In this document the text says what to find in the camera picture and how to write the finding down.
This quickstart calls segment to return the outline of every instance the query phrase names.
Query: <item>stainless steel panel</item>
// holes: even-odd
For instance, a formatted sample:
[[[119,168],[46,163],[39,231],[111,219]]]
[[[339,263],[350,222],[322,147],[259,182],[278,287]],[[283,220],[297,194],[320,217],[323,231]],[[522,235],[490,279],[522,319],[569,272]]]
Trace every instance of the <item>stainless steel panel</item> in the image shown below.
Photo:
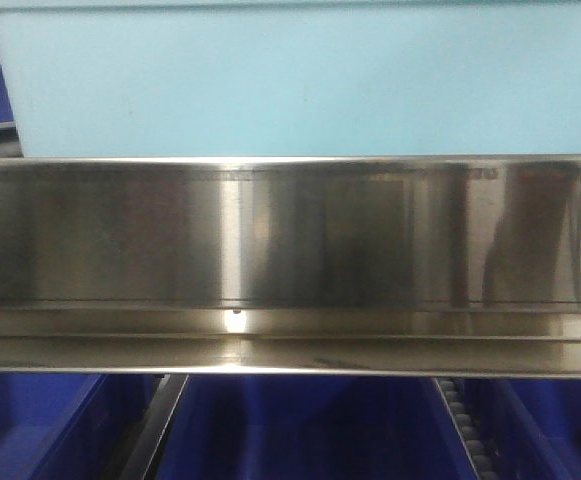
[[[581,310],[581,156],[231,161],[0,160],[0,305]]]
[[[581,156],[0,159],[0,370],[581,377]]]

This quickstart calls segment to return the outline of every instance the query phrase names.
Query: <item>light blue box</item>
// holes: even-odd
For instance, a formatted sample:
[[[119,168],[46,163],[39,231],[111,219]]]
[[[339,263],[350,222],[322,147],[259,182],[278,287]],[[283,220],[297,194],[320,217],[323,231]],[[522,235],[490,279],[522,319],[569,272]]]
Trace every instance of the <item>light blue box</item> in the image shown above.
[[[0,0],[28,156],[581,153],[581,1]]]

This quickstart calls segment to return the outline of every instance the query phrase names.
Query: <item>stainless steel rail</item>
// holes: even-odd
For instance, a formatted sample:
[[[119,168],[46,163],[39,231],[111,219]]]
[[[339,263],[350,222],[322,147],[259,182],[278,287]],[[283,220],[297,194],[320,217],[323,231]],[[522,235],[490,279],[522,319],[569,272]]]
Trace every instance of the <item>stainless steel rail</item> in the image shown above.
[[[581,376],[581,155],[0,159],[0,369]]]

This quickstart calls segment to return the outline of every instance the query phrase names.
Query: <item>metal bar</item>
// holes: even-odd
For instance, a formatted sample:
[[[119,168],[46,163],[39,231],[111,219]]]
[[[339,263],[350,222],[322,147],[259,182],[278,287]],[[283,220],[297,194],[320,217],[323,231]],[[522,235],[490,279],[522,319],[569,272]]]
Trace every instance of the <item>metal bar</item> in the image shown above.
[[[117,450],[101,480],[145,480],[158,462],[188,377],[165,376],[137,431]]]

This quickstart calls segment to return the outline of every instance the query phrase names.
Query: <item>light blue container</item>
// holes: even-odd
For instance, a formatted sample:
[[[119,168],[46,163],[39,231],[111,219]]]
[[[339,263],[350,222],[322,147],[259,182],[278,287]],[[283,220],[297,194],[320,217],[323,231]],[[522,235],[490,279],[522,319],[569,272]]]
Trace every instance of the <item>light blue container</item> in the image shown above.
[[[26,155],[581,153],[581,1],[0,0]]]

